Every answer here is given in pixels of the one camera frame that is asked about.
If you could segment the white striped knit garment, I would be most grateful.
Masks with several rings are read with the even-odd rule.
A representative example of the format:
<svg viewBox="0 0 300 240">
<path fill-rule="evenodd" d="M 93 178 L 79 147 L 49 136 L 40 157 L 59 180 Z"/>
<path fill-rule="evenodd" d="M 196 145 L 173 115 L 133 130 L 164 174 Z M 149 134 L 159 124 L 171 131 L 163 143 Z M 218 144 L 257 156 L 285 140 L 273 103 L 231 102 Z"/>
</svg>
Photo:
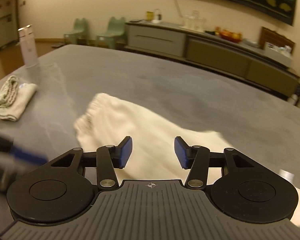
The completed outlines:
<svg viewBox="0 0 300 240">
<path fill-rule="evenodd" d="M 11 75 L 0 89 L 0 120 L 18 121 L 37 89 L 36 84 L 21 83 Z"/>
</svg>

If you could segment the cream white trousers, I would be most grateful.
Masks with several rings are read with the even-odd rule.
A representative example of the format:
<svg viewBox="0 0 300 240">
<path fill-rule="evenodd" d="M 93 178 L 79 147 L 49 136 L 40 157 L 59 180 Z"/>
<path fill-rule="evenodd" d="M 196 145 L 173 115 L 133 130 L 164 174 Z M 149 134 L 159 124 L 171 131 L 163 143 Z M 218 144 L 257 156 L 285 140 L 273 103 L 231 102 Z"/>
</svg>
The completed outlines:
<svg viewBox="0 0 300 240">
<path fill-rule="evenodd" d="M 133 153 L 128 165 L 118 172 L 123 179 L 180 179 L 188 172 L 173 152 L 176 136 L 211 150 L 233 146 L 288 179 L 300 196 L 300 114 L 283 121 L 264 104 L 246 106 L 226 103 L 203 106 L 190 116 L 165 119 L 145 107 L 105 93 L 96 94 L 85 113 L 74 123 L 76 138 L 85 151 L 117 143 L 129 135 Z M 292 218 L 300 227 L 300 202 Z"/>
</svg>

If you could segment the grey brown sideboard cabinet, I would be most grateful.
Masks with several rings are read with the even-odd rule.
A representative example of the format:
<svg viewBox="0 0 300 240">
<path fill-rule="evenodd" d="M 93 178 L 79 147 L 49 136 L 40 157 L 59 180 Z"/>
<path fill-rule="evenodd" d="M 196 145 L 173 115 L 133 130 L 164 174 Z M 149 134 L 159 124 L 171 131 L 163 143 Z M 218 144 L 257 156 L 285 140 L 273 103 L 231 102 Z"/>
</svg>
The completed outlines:
<svg viewBox="0 0 300 240">
<path fill-rule="evenodd" d="M 173 23 L 127 22 L 128 51 L 162 57 L 242 81 L 281 98 L 292 96 L 300 77 L 263 50 L 199 33 Z"/>
</svg>

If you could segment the green child chair left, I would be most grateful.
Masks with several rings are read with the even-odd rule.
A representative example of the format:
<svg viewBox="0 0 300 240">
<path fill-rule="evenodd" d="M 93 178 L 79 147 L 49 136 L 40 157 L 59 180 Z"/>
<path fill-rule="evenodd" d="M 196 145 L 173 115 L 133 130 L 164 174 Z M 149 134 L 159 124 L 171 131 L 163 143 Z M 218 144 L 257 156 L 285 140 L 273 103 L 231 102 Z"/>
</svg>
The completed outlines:
<svg viewBox="0 0 300 240">
<path fill-rule="evenodd" d="M 66 41 L 71 44 L 78 44 L 79 40 L 86 40 L 88 38 L 88 23 L 85 18 L 76 18 L 71 31 L 63 35 Z"/>
</svg>

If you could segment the green child chair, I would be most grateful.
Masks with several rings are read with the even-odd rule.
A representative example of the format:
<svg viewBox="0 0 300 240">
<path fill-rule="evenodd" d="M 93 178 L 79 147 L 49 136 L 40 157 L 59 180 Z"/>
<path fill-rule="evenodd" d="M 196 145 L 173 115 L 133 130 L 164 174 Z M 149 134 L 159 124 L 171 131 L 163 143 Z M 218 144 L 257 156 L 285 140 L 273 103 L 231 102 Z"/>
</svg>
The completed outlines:
<svg viewBox="0 0 300 240">
<path fill-rule="evenodd" d="M 86 40 L 88 38 L 88 23 L 85 18 L 76 18 L 71 31 L 63 35 L 66 41 L 71 44 L 78 44 L 79 40 Z"/>
<path fill-rule="evenodd" d="M 116 49 L 117 42 L 126 40 L 126 18 L 111 17 L 107 30 L 96 35 L 95 44 L 98 46 L 104 42 L 109 49 Z"/>
</svg>

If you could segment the white box on sideboard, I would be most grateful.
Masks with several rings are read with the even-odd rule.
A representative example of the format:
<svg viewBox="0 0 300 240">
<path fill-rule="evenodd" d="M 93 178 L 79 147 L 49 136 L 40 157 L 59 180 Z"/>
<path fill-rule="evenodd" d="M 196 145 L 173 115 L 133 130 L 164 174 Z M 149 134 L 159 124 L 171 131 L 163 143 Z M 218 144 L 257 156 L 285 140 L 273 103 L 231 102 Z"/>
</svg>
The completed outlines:
<svg viewBox="0 0 300 240">
<path fill-rule="evenodd" d="M 264 44 L 264 56 L 274 60 L 287 68 L 290 68 L 293 62 L 291 54 L 291 48 L 289 46 L 278 47 L 269 42 Z"/>
</svg>

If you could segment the green child chair right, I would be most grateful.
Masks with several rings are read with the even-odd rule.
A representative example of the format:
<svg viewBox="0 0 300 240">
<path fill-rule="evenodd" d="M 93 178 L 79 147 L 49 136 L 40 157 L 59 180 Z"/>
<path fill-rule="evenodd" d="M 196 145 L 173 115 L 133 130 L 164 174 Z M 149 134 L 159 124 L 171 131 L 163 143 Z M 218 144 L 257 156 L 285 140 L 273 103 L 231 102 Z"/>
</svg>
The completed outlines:
<svg viewBox="0 0 300 240">
<path fill-rule="evenodd" d="M 98 46 L 104 42 L 109 49 L 116 49 L 117 42 L 126 40 L 126 18 L 111 17 L 107 30 L 96 35 L 95 44 Z"/>
</svg>

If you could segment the red fruit bowl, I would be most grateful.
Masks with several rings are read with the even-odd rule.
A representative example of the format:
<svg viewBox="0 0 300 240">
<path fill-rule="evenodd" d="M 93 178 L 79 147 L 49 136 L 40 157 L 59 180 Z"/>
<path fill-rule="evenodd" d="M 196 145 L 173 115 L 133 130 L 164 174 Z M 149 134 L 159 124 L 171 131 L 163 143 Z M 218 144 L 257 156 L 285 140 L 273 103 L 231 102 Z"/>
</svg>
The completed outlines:
<svg viewBox="0 0 300 240">
<path fill-rule="evenodd" d="M 239 43 L 243 41 L 242 33 L 236 33 L 228 29 L 222 29 L 221 27 L 215 27 L 215 34 L 230 42 Z"/>
</svg>

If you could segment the brown framed board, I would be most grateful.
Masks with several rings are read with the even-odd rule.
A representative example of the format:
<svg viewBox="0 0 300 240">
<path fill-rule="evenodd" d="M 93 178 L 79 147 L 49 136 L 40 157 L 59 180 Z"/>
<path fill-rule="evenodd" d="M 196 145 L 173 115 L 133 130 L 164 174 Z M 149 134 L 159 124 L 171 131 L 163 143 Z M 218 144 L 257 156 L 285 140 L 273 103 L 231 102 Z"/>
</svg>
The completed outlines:
<svg viewBox="0 0 300 240">
<path fill-rule="evenodd" d="M 277 33 L 274 30 L 270 30 L 266 27 L 261 27 L 260 36 L 258 39 L 259 48 L 264 50 L 266 42 L 278 47 L 289 46 L 291 48 L 291 53 L 294 52 L 295 42 L 286 38 L 284 35 Z"/>
</svg>

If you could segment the glass cup set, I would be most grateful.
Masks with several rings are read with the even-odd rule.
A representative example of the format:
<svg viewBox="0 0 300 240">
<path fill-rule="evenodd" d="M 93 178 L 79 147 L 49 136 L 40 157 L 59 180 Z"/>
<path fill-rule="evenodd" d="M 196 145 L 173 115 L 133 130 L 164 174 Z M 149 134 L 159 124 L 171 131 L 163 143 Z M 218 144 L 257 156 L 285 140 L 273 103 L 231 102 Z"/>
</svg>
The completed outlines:
<svg viewBox="0 0 300 240">
<path fill-rule="evenodd" d="M 206 18 L 200 17 L 199 11 L 194 10 L 190 15 L 183 15 L 182 28 L 203 33 L 205 31 Z"/>
</svg>

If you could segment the yellow jar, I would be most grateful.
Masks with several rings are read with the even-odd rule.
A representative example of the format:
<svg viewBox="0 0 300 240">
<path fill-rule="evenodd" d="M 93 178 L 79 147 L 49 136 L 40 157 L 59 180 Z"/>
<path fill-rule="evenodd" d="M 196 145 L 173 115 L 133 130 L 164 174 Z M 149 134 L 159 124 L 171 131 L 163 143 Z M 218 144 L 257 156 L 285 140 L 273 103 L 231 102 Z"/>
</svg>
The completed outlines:
<svg viewBox="0 0 300 240">
<path fill-rule="evenodd" d="M 147 11 L 146 12 L 146 21 L 152 21 L 154 18 L 154 12 L 152 11 Z"/>
</svg>

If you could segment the white kettle jug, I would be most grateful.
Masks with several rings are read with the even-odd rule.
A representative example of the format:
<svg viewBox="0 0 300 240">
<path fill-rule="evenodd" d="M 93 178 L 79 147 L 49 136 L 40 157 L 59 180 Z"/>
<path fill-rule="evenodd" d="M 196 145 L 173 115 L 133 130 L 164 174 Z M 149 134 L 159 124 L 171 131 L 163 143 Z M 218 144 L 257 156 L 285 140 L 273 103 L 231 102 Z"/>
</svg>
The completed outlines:
<svg viewBox="0 0 300 240">
<path fill-rule="evenodd" d="M 162 22 L 162 12 L 160 9 L 155 9 L 152 23 L 159 24 L 161 22 Z"/>
</svg>

